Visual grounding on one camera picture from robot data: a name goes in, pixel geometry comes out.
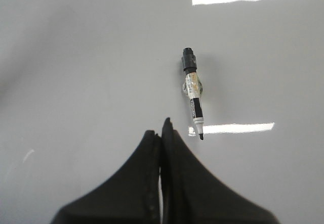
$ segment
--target black marker cap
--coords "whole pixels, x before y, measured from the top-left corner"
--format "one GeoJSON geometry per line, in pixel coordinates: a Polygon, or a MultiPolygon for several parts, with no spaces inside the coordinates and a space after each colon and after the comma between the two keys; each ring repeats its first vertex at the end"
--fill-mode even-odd
{"type": "Polygon", "coordinates": [[[193,54],[191,48],[185,48],[183,50],[183,56],[181,60],[182,60],[183,70],[186,72],[186,74],[196,71],[197,69],[196,56],[193,54]]]}

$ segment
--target marker label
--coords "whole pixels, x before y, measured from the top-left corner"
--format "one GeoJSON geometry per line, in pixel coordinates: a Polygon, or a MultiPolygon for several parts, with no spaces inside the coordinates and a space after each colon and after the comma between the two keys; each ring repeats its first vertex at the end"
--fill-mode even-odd
{"type": "Polygon", "coordinates": [[[199,98],[190,99],[190,105],[191,105],[192,118],[193,119],[202,118],[203,111],[201,110],[199,98]]]}
{"type": "Polygon", "coordinates": [[[199,98],[200,97],[200,84],[198,81],[197,73],[191,72],[186,75],[186,84],[188,96],[190,99],[199,98]]]}

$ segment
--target white table surface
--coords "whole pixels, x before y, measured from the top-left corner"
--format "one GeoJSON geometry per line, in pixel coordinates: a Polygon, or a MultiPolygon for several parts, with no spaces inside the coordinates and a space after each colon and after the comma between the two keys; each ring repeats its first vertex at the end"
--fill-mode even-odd
{"type": "Polygon", "coordinates": [[[324,220],[324,0],[0,0],[0,223],[48,223],[171,117],[219,179],[281,223],[324,220]],[[192,47],[206,125],[188,135],[192,47]]]}

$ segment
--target marker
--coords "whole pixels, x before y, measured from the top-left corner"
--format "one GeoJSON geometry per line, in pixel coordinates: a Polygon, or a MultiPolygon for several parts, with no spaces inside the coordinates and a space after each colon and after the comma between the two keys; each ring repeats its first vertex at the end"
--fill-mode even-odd
{"type": "Polygon", "coordinates": [[[203,86],[196,73],[196,56],[193,54],[191,48],[185,48],[183,50],[183,57],[181,59],[183,64],[183,70],[186,73],[186,81],[183,84],[183,91],[190,98],[192,119],[197,127],[200,139],[203,140],[204,117],[200,104],[200,95],[203,92],[203,86]]]}

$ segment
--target gray surface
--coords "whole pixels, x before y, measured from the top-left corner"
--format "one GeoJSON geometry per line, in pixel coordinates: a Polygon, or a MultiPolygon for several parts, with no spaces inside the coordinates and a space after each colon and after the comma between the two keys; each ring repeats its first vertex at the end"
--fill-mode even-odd
{"type": "Polygon", "coordinates": [[[234,190],[282,223],[322,223],[323,3],[0,0],[0,223],[48,223],[167,116],[234,190]],[[273,130],[189,137],[184,47],[207,125],[273,130]]]}

